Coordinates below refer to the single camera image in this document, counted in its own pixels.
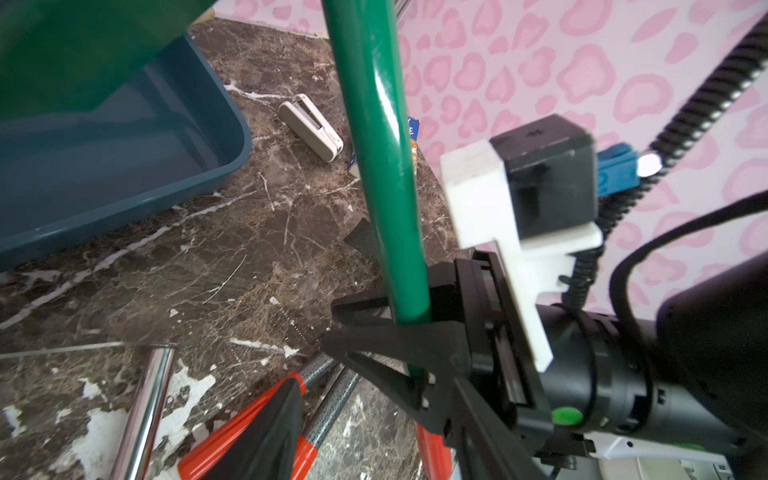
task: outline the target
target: brown marble floor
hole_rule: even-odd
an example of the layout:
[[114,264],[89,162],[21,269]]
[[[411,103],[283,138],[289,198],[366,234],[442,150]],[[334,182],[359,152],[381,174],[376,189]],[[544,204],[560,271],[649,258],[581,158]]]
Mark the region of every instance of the brown marble floor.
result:
[[[0,322],[26,314],[0,330],[0,353],[180,345],[148,478],[173,478],[196,441],[311,357],[333,298],[379,282],[378,268],[342,242],[366,205],[344,169],[352,142],[328,44],[222,20],[190,33],[236,86],[230,93],[253,135],[245,166],[221,191],[0,273]],[[331,164],[276,116],[297,93],[345,141]],[[428,262],[453,258],[442,193],[423,157],[417,183]],[[0,478],[105,478],[145,358],[143,348],[114,348],[0,360]],[[307,413],[322,391],[306,397]],[[418,465],[411,421],[363,380],[310,478],[416,478]]]

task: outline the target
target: white vein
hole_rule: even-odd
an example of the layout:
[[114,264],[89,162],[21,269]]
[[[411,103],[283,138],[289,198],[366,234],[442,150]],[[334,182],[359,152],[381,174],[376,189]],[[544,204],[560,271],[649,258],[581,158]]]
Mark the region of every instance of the white vein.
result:
[[347,185],[344,185],[343,187],[339,187],[339,188],[336,188],[335,190],[330,190],[330,191],[327,191],[327,192],[320,192],[320,195],[330,195],[330,194],[334,194],[336,192],[340,192],[342,190],[348,190],[349,188],[351,188],[352,185],[356,184],[359,181],[360,181],[360,179],[356,178],[355,180],[352,180],[351,182],[349,182]]
[[27,303],[14,316],[0,323],[0,330],[5,330],[10,326],[15,325],[16,323],[21,322],[23,319],[27,318],[30,313],[34,312],[40,306],[43,306],[46,303],[50,302],[51,300],[54,300],[60,297],[61,295],[63,295],[64,293],[67,293],[69,290],[71,290],[73,286],[79,285],[94,273],[110,268],[112,264],[117,262],[120,258],[124,257],[130,252],[133,252],[135,250],[142,248],[148,243],[154,242],[155,240],[162,237],[165,233],[171,231],[175,227],[179,227],[180,225],[185,224],[187,221],[195,217],[208,215],[222,208],[229,207],[231,204],[235,203],[236,201],[245,197],[249,197],[255,194],[256,192],[257,190],[252,192],[247,192],[242,195],[238,195],[237,197],[227,200],[226,202],[221,202],[220,204],[216,204],[211,207],[198,210],[197,212],[194,212],[192,214],[184,215],[182,218],[180,218],[179,220],[177,220],[176,222],[172,223],[169,226],[158,228],[157,230],[154,231],[154,233],[142,238],[139,241],[131,243],[130,245],[128,245],[122,250],[118,250],[117,252],[105,257],[102,261],[97,263],[93,268],[89,268],[89,269],[77,272],[69,280],[67,280],[66,282],[62,283],[61,285],[53,289],[53,291],[51,291],[50,293],[46,293],[43,296],[39,296],[38,298],[32,300],[30,303]]
[[346,421],[346,425],[344,425],[344,431],[341,432],[341,436],[343,438],[349,437],[352,434],[352,427],[352,417],[350,416]]
[[288,345],[280,347],[277,345],[270,345],[269,343],[261,343],[259,340],[241,340],[233,337],[230,338],[230,343],[247,346],[262,352],[282,353],[286,358],[294,356],[299,352],[299,349],[292,349]]
[[230,83],[228,85],[224,85],[224,88],[227,91],[233,91],[236,94],[243,95],[245,98],[250,98],[251,100],[257,100],[257,101],[262,98],[288,98],[285,95],[257,94],[255,91],[242,91],[237,87],[235,80],[230,80]]
[[270,201],[270,208],[275,211],[275,204],[272,203],[272,197],[270,196],[270,189],[266,187],[266,178],[259,172],[259,177],[264,180],[264,190],[266,190],[266,199]]
[[290,223],[290,214],[288,214],[288,218],[286,220],[286,229],[283,232],[283,247],[288,244],[288,223]]
[[26,280],[24,282],[24,289],[18,292],[14,292],[13,293],[14,295],[19,295],[21,293],[27,292],[35,285],[35,281],[37,280],[42,280],[44,282],[52,283],[60,277],[61,272],[58,270],[36,270],[34,272],[23,272],[23,273],[20,273],[20,275],[26,277]]
[[216,294],[217,294],[217,293],[219,293],[219,292],[221,291],[221,289],[223,289],[223,288],[224,288],[224,285],[227,285],[227,282],[229,282],[229,281],[230,281],[230,279],[231,279],[231,278],[234,276],[234,274],[235,274],[235,273],[237,273],[237,271],[240,269],[240,267],[242,267],[242,266],[243,266],[243,262],[245,261],[245,259],[246,259],[247,257],[248,257],[247,255],[244,255],[244,256],[243,256],[243,259],[240,261],[240,265],[238,265],[238,266],[237,266],[237,268],[235,269],[235,271],[233,271],[233,272],[232,272],[232,273],[231,273],[231,274],[230,274],[230,275],[227,277],[227,279],[226,279],[226,280],[224,280],[224,283],[222,283],[222,284],[221,284],[221,286],[219,286],[219,287],[217,287],[217,288],[216,288],[216,291],[214,292],[214,294],[213,294],[213,295],[211,295],[211,296],[209,296],[209,297],[208,297],[208,299],[207,299],[206,301],[204,301],[204,302],[203,302],[203,305],[205,305],[206,303],[208,303],[208,300],[210,300],[210,299],[212,299],[214,296],[216,296]]

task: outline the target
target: pink leopard print wallpaper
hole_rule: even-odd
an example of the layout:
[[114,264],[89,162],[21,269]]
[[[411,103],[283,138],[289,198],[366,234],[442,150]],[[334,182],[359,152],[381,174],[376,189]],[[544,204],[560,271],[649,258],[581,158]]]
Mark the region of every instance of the pink leopard print wallpaper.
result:
[[[319,0],[226,1],[252,22],[325,34]],[[600,147],[642,150],[765,11],[765,0],[414,0],[398,27],[419,146],[439,177],[446,151],[559,113]],[[608,274],[642,243],[766,188],[763,77],[618,227],[587,308],[611,311]],[[631,277],[635,314],[653,319],[665,298],[765,249],[768,214],[678,240]]]

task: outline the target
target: green pole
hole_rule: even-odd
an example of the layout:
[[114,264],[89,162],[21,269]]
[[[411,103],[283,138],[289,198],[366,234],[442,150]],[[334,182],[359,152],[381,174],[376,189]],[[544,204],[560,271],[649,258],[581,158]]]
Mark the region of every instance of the green pole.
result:
[[426,323],[429,285],[392,0],[323,0],[362,188],[397,323]]

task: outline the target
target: gray textured pole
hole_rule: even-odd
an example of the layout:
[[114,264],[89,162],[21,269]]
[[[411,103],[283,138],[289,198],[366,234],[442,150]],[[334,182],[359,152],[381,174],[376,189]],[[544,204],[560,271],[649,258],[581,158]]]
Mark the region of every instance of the gray textured pole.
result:
[[348,368],[342,370],[331,390],[328,391],[326,398],[312,414],[312,418],[306,424],[302,435],[316,449],[319,449],[323,444],[323,440],[326,439],[331,427],[336,423],[359,380],[360,375],[357,372]]
[[154,348],[141,377],[136,399],[112,466],[110,480],[142,480],[147,472],[154,436],[163,415],[168,382],[174,371],[176,349]]
[[336,366],[336,361],[327,356],[325,353],[320,352],[312,357],[309,362],[302,365],[301,368],[296,371],[296,373],[298,373],[301,379],[304,381],[304,386],[309,388],[310,386],[314,385],[317,380],[328,373],[334,366]]

